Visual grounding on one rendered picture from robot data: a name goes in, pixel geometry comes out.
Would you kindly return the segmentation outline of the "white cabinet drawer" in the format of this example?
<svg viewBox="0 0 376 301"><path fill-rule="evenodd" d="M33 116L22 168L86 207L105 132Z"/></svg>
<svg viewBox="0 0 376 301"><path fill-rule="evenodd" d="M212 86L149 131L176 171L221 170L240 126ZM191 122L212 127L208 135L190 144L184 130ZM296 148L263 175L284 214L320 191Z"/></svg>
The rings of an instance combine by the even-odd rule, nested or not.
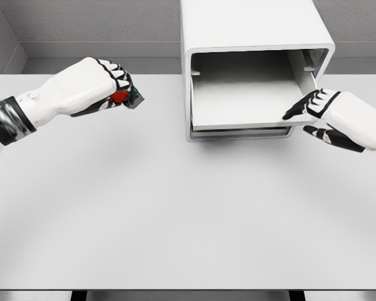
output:
<svg viewBox="0 0 376 301"><path fill-rule="evenodd" d="M191 120L195 131L290 127L309 115L283 120L316 90L310 57L301 50L195 53L191 57Z"/></svg>

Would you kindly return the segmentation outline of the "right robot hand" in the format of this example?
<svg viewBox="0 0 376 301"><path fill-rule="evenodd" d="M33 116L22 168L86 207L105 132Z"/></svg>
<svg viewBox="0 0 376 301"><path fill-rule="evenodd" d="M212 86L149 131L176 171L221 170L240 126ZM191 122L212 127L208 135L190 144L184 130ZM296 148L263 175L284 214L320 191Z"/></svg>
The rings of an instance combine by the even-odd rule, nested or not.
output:
<svg viewBox="0 0 376 301"><path fill-rule="evenodd" d="M330 126L303 127L306 133L327 144L355 152L376 148L376 109L350 92L314 90L288 109L283 120L304 114Z"/></svg>

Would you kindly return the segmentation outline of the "load switch with red knob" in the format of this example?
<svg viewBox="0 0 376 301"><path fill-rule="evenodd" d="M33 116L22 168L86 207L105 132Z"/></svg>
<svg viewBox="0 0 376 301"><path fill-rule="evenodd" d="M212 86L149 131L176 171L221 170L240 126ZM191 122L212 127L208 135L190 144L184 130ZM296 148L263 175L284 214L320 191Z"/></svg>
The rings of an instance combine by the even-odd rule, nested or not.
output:
<svg viewBox="0 0 376 301"><path fill-rule="evenodd" d="M110 96L110 99L112 102L122 104L129 109L137 108L145 100L135 87L132 87L130 91L117 91Z"/></svg>

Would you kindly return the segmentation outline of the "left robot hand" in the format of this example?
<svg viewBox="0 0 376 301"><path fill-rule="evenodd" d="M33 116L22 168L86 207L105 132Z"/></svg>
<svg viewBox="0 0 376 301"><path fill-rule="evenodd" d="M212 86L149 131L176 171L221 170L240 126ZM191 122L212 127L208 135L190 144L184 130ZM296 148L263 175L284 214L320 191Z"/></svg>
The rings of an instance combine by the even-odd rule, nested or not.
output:
<svg viewBox="0 0 376 301"><path fill-rule="evenodd" d="M117 91L135 87L129 72L117 63L84 58L55 75L69 94L63 115L79 117L100 110L118 107L110 96Z"/></svg>

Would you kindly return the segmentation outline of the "white tabletop storage cabinet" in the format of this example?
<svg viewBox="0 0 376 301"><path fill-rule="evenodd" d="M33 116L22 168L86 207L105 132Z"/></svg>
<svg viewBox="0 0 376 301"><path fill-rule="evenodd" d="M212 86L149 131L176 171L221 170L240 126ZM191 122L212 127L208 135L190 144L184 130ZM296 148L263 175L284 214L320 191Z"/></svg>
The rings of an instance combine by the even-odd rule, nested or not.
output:
<svg viewBox="0 0 376 301"><path fill-rule="evenodd" d="M317 87L336 46L313 0L180 0L180 43L187 140L288 137L295 127L195 131L191 57L195 53L301 50Z"/></svg>

